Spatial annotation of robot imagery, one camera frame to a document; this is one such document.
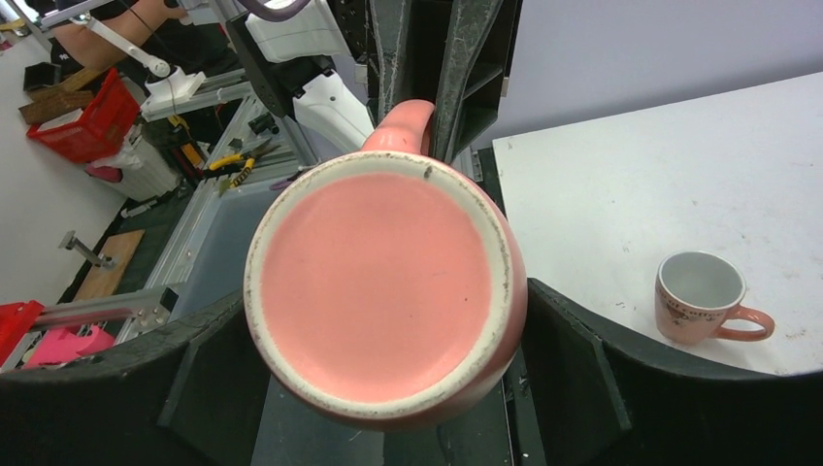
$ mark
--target white table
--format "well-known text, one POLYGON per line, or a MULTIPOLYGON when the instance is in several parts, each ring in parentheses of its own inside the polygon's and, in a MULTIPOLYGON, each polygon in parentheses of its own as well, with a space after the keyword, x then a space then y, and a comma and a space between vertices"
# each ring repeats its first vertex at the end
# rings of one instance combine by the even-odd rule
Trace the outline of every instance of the white table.
POLYGON ((777 329, 759 343, 676 347, 766 373, 823 370, 823 73, 503 138, 494 150, 530 277, 675 346, 654 325, 657 266, 673 251, 713 251, 741 268, 743 304, 777 329))

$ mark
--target pink mug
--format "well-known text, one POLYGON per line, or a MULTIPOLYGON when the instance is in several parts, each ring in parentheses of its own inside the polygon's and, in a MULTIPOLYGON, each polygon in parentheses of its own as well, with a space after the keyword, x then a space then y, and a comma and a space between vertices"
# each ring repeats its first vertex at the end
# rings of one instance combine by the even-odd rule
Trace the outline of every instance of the pink mug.
POLYGON ((745 279, 731 262, 709 252, 690 250, 666 257, 657 270, 654 314, 665 337, 683 345, 706 338, 742 342, 766 340, 774 333, 774 320, 741 304, 745 279), (759 330, 733 330, 726 320, 754 322, 759 330))
POLYGON ((361 151, 298 179, 248 252, 248 327, 272 373, 363 428, 468 410, 508 368, 525 320, 506 220, 473 182, 421 155, 433 111, 399 104, 361 151))

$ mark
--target pink handle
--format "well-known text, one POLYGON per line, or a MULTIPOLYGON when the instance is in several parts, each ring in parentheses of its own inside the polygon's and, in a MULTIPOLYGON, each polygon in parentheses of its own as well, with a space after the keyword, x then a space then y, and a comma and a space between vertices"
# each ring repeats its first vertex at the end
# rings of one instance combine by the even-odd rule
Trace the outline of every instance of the pink handle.
POLYGON ((396 150, 427 155, 426 129, 435 105, 426 100, 407 100, 397 104, 363 143, 361 150, 396 150))
POLYGON ((738 306, 732 311, 727 320, 740 319, 748 320, 760 325, 760 330, 732 330, 730 328, 717 327, 712 338, 722 338, 725 340, 738 340, 741 342, 759 342, 766 340, 774 333, 774 320, 768 314, 762 313, 755 309, 746 308, 745 306, 738 306))

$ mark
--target cup rim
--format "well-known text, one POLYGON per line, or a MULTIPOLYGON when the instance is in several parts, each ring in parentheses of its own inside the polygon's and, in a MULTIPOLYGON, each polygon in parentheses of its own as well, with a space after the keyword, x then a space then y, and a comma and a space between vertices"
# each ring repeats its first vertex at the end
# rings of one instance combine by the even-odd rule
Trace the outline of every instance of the cup rim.
POLYGON ((728 311, 728 310, 736 307, 737 305, 739 305, 742 302, 743 297, 745 296, 745 293, 746 293, 746 280, 745 280, 745 277, 743 276, 743 273, 741 272, 741 270, 735 264, 733 264, 731 261, 729 261, 728 259, 726 259, 726 258, 724 258, 720 255, 717 255, 713 252, 709 252, 707 250, 678 250, 676 252, 670 253, 662 261, 660 261, 660 265, 657 267, 657 282, 661 286, 663 286, 663 289, 666 290, 666 293, 668 293, 669 296, 672 296, 674 299, 676 299, 680 303, 682 303, 682 304, 684 304, 684 305, 686 305, 686 306, 688 306, 692 309, 695 309, 695 310, 698 310, 698 311, 703 311, 703 312, 725 312, 725 311, 728 311), (731 304, 727 304, 725 306, 714 307, 714 308, 707 308, 707 307, 697 306, 697 305, 694 305, 694 304, 691 304, 691 303, 687 303, 687 302, 683 301, 682 299, 680 299, 679 297, 677 297, 677 295, 672 293, 672 291, 669 289, 669 287, 666 286, 666 282, 663 280, 663 267, 666 265, 666 263, 670 259, 672 259, 674 257, 677 257, 679 255, 686 254, 686 253, 697 253, 697 254, 711 256, 711 257, 714 257, 716 259, 720 259, 721 261, 725 262, 726 265, 731 267, 731 269, 733 271, 735 271, 736 274, 738 274, 738 278, 741 280, 741 292, 738 295, 738 297, 735 298, 735 300, 731 304))
MULTIPOLYGON (((329 175, 329 177, 334 178, 333 181, 335 181, 345 178, 346 176, 335 178, 335 175, 329 175)), ((485 241, 483 246, 487 251, 490 251, 490 246, 487 245, 485 241)), ((513 272, 511 244, 506 237, 505 229, 491 209, 491 206, 488 206, 487 203, 484 202, 484 196, 475 184, 454 171, 451 167, 423 155, 394 150, 358 151, 327 161, 303 177, 300 177, 278 196, 260 220, 257 230, 254 233, 251 247, 248 250, 246 270, 244 273, 247 325, 252 340, 269 369, 292 393, 308 403, 335 415, 369 420, 390 420, 399 417, 413 416, 425 412, 459 393, 479 377, 491 362, 497 347, 500 346, 503 340, 510 319, 513 300, 513 287, 511 286, 513 283, 513 272), (477 340, 474 342, 466 357, 445 377, 433 383, 431 386, 405 398, 379 403, 355 402, 342 399, 320 390, 318 387, 313 386, 303 379, 300 374, 291 367, 288 360, 280 354, 274 338, 268 330, 260 298, 261 286, 259 284, 259 273, 261 272, 262 264, 265 261, 269 247, 269 243, 266 240, 271 238, 279 224, 278 222, 273 224, 274 213, 277 212, 279 207, 290 197, 296 198, 296 200, 292 199, 291 202, 293 204, 299 202, 300 199, 310 192, 304 190, 309 185, 323 185, 322 182, 317 181, 318 175, 329 170, 341 169, 341 167, 346 164, 364 158, 389 160, 389 165, 396 163, 398 167, 404 163, 411 163, 421 174, 425 171, 425 176, 427 178, 431 177, 431 180, 436 178, 432 176, 433 172, 447 177, 448 181, 442 181, 441 183, 453 183, 459 188, 457 192, 460 193, 460 196, 465 196, 465 201, 471 201, 473 205, 472 209, 476 210, 475 215, 482 216, 482 220, 488 222, 490 232, 487 233, 492 235, 494 239, 494 250, 501 250, 504 253, 501 254, 501 259, 499 259, 502 260, 501 264, 503 264, 505 271, 502 276, 502 288, 505 290, 503 291, 503 299, 496 302, 495 299, 492 298, 489 302, 488 318, 483 324, 477 340)))

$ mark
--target wooden board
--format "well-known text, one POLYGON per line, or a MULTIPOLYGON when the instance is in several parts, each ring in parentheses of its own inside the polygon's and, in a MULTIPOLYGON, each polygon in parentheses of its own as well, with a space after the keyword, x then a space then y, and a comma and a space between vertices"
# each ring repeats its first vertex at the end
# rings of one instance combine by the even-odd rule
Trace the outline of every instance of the wooden board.
POLYGON ((103 74, 102 71, 83 68, 74 75, 66 78, 65 81, 58 85, 53 85, 52 87, 46 87, 44 89, 32 90, 26 92, 26 94, 34 102, 49 100, 63 92, 74 92, 76 90, 80 90, 86 84, 94 81, 101 74, 103 74))
POLYGON ((145 230, 137 230, 109 238, 101 252, 115 260, 115 267, 112 269, 92 267, 74 300, 103 298, 114 294, 144 233, 145 230))

